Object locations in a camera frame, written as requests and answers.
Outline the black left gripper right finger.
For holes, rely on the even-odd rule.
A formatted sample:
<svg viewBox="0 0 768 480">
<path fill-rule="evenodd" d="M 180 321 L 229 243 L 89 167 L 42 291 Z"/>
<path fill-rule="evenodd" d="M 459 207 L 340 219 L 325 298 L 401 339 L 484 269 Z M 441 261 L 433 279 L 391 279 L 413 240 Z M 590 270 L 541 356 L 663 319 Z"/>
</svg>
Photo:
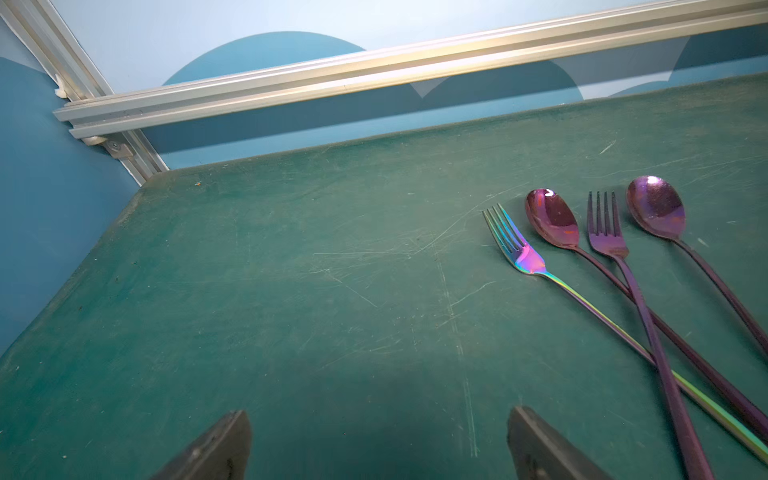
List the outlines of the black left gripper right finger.
<svg viewBox="0 0 768 480">
<path fill-rule="evenodd" d="M 507 445 L 518 479 L 611 479 L 528 406 L 511 410 L 507 420 Z"/>
</svg>

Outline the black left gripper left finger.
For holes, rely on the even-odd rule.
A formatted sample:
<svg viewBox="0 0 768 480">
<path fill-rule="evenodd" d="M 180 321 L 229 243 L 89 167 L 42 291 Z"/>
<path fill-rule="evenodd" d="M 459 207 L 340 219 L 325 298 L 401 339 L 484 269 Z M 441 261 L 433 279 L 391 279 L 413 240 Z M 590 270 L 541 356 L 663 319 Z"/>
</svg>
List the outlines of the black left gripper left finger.
<svg viewBox="0 0 768 480">
<path fill-rule="evenodd" d="M 152 479 L 243 479 L 252 430 L 245 410 L 231 411 L 167 462 Z"/>
</svg>

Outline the purple fork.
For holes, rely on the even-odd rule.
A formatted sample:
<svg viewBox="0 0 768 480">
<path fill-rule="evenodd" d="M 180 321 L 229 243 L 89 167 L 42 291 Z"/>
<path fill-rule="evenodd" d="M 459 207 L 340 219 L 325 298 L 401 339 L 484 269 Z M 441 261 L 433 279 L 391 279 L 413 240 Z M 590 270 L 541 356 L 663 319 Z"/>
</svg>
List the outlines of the purple fork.
<svg viewBox="0 0 768 480">
<path fill-rule="evenodd" d="M 589 193 L 587 229 L 591 247 L 602 255 L 613 259 L 618 264 L 627 281 L 628 288 L 637 306 L 650 342 L 652 355 L 663 386 L 665 403 L 671 415 L 687 478 L 714 479 L 713 471 L 684 405 L 680 389 L 670 368 L 650 310 L 626 262 L 629 249 L 621 232 L 619 208 L 615 193 L 611 193 L 611 201 L 608 201 L 607 192 L 603 194 L 597 192 L 596 195 Z"/>
</svg>

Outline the purple spoon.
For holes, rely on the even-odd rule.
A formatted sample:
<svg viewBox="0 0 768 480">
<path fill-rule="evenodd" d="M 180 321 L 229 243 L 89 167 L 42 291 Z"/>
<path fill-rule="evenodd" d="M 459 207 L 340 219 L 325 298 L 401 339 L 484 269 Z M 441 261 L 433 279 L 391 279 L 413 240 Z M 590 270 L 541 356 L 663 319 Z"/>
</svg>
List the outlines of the purple spoon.
<svg viewBox="0 0 768 480">
<path fill-rule="evenodd" d="M 579 246 L 580 232 L 577 221 L 566 202 L 556 192 L 550 189 L 532 190 L 526 197 L 525 210 L 529 222 L 542 238 L 558 248 L 572 250 L 584 257 L 613 282 L 627 298 L 635 302 L 630 289 L 594 256 Z M 718 393 L 728 401 L 736 411 L 737 417 L 760 440 L 766 443 L 767 416 L 653 310 L 650 311 L 650 314 L 655 326 L 675 344 Z"/>
<path fill-rule="evenodd" d="M 626 203 L 639 226 L 656 237 L 676 244 L 698 264 L 724 295 L 763 352 L 767 353 L 767 333 L 706 260 L 683 241 L 686 215 L 677 191 L 658 176 L 641 176 L 627 187 Z"/>
</svg>

